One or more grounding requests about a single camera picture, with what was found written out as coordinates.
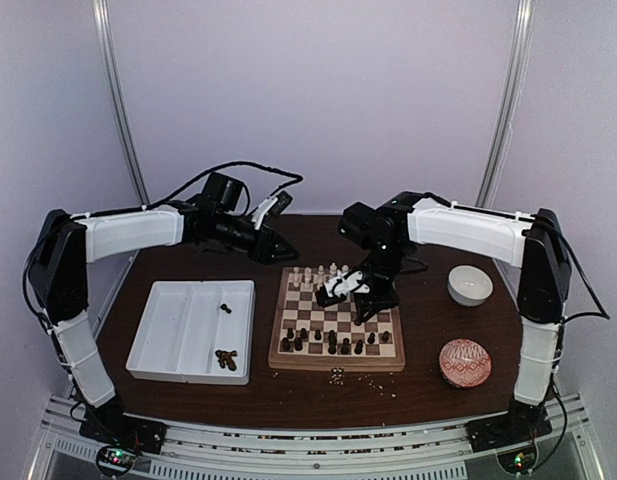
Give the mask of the wooden chess board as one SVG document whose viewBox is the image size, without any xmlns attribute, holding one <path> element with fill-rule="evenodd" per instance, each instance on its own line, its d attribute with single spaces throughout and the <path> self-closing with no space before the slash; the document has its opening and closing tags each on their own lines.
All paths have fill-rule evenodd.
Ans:
<svg viewBox="0 0 617 480">
<path fill-rule="evenodd" d="M 288 280 L 292 267 L 282 270 L 279 294 L 276 305 L 274 324 L 269 346 L 268 364 L 271 368 L 297 371 L 328 371 L 343 369 L 350 372 L 401 372 L 406 366 L 406 355 L 401 328 L 400 310 L 395 307 L 377 313 L 366 323 L 354 323 L 356 310 L 354 300 L 320 307 L 315 301 L 315 293 L 292 291 Z M 295 337 L 290 340 L 291 350 L 284 352 L 281 341 L 287 335 L 287 329 L 293 328 Z M 303 340 L 303 350 L 294 349 L 294 339 L 300 337 L 300 331 L 306 328 L 309 339 Z M 315 330 L 322 331 L 322 340 L 314 340 Z M 337 334 L 337 353 L 328 353 L 329 331 Z M 390 331 L 393 342 L 383 344 L 380 340 L 384 331 Z M 367 343 L 368 335 L 374 332 L 378 342 Z M 351 343 L 349 355 L 340 353 L 344 338 Z M 358 340 L 365 342 L 361 355 L 354 354 Z"/>
</svg>

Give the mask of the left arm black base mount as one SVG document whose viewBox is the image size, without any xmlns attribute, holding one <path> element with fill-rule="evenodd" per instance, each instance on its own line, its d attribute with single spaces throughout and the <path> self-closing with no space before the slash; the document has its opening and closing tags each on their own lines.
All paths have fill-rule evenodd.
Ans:
<svg viewBox="0 0 617 480">
<path fill-rule="evenodd" d="M 79 428 L 82 437 L 140 454 L 155 455 L 161 452 L 166 433 L 167 426 L 162 422 L 130 416 L 123 416 L 121 426 L 114 430 L 104 428 L 94 417 L 87 415 Z"/>
</svg>

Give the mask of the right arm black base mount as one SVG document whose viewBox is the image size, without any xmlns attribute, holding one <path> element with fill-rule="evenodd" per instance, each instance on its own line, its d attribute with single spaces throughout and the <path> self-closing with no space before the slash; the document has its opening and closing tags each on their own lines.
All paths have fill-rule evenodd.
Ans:
<svg viewBox="0 0 617 480">
<path fill-rule="evenodd" d="M 527 419 L 509 414 L 472 420 L 465 428 L 474 453 L 528 443 L 553 431 L 547 418 L 531 424 Z"/>
</svg>

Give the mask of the white plastic divided tray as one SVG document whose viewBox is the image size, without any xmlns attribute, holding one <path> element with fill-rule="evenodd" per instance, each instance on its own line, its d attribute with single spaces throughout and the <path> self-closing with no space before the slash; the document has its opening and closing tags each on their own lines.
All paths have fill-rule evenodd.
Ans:
<svg viewBox="0 0 617 480">
<path fill-rule="evenodd" d="M 126 370 L 141 380 L 246 385 L 255 300 L 251 280 L 155 282 Z M 231 314 L 220 309 L 222 303 Z M 221 369 L 216 350 L 236 350 L 237 370 Z"/>
</svg>

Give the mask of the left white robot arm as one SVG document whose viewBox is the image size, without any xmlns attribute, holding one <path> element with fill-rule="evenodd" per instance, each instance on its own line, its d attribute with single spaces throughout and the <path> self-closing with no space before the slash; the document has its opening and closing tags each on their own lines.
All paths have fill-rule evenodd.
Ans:
<svg viewBox="0 0 617 480">
<path fill-rule="evenodd" d="M 98 212 L 49 211 L 25 261 L 22 293 L 51 338 L 58 361 L 86 407 L 94 429 L 111 444 L 125 442 L 132 424 L 104 366 L 96 338 L 138 252 L 153 247 L 217 243 L 262 265 L 296 260 L 298 251 L 268 226 L 292 202 L 292 174 L 257 206 L 235 208 L 247 185 L 221 167 L 199 175 L 202 190 L 182 199 L 179 187 L 141 206 Z"/>
</svg>

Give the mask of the dark chess piece corner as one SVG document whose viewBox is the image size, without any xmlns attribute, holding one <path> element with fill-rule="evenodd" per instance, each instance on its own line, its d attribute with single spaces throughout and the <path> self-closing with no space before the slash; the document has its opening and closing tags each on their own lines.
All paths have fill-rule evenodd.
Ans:
<svg viewBox="0 0 617 480">
<path fill-rule="evenodd" d="M 284 337 L 281 341 L 281 348 L 284 352 L 288 352 L 291 350 L 290 340 L 287 337 Z"/>
</svg>

